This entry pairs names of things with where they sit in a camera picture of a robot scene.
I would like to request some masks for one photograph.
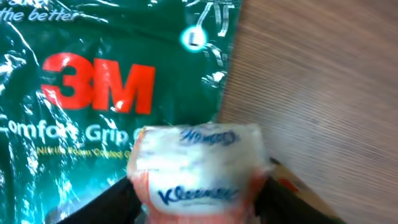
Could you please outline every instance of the brown wood grain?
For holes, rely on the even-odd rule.
[[[220,119],[348,223],[398,223],[398,1],[245,0]]]

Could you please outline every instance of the black object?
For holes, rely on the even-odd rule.
[[[338,223],[297,198],[274,179],[267,180],[255,207],[256,215],[266,224]],[[132,184],[123,178],[60,224],[128,224],[134,223],[140,211],[141,203]]]

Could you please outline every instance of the white plastic packaging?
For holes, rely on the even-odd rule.
[[[255,124],[145,127],[127,176],[147,223],[248,223],[271,169]]]

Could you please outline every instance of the green plastic package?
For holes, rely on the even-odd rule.
[[[214,120],[240,5],[0,0],[0,223],[93,200],[144,125]]]

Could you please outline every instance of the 3m logo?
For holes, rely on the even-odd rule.
[[[155,68],[133,64],[123,86],[117,61],[94,59],[94,65],[82,56],[59,53],[48,57],[43,69],[62,72],[66,67],[76,70],[74,75],[64,75],[63,85],[72,87],[74,94],[65,96],[56,85],[42,85],[47,99],[64,109],[78,110],[92,104],[94,110],[109,110],[109,92],[116,111],[128,113],[133,101],[137,114],[150,114],[155,82]]]

